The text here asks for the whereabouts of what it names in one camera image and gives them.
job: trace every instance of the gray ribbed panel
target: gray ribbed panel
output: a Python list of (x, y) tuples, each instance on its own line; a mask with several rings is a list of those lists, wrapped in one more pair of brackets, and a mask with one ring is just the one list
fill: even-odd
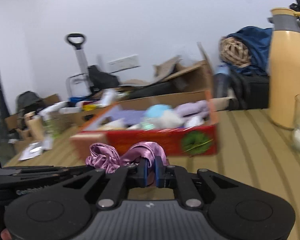
[(181, 208), (177, 200), (129, 201), (99, 212), (74, 240), (226, 240), (198, 211)]

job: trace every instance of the human hand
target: human hand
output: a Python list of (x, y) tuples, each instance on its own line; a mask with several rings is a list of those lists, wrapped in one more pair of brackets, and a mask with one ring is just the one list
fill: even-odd
[(7, 228), (5, 228), (0, 234), (2, 240), (12, 240), (11, 235)]

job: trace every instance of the purple cloth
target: purple cloth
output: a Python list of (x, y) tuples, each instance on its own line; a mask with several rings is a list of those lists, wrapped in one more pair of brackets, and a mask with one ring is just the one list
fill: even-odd
[(125, 125), (131, 126), (141, 122), (141, 118), (144, 116), (143, 110), (120, 110), (111, 115), (113, 120), (124, 118)]
[(175, 113), (182, 118), (190, 119), (193, 116), (199, 115), (205, 118), (209, 115), (209, 107), (206, 100), (201, 100), (195, 103), (186, 103), (177, 106), (174, 109)]
[(90, 146), (90, 153), (91, 156), (86, 158), (86, 164), (95, 168), (103, 168), (106, 173), (113, 173), (120, 166), (138, 163), (141, 157), (149, 160), (149, 168), (153, 168), (155, 156), (160, 156), (163, 165), (167, 165), (164, 150), (156, 142), (139, 142), (130, 147), (121, 157), (112, 146), (94, 143)]

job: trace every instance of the woven ball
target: woven ball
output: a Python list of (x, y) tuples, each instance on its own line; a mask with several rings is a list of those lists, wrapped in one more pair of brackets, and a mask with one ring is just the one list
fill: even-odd
[(221, 39), (219, 50), (220, 57), (224, 62), (236, 67), (251, 65), (251, 56), (249, 55), (247, 46), (234, 37)]

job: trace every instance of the light blue plush toy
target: light blue plush toy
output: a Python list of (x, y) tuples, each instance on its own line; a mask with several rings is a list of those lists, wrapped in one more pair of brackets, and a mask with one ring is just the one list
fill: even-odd
[(165, 110), (170, 110), (171, 106), (168, 105), (154, 105), (149, 107), (145, 112), (145, 117), (159, 118), (163, 115)]

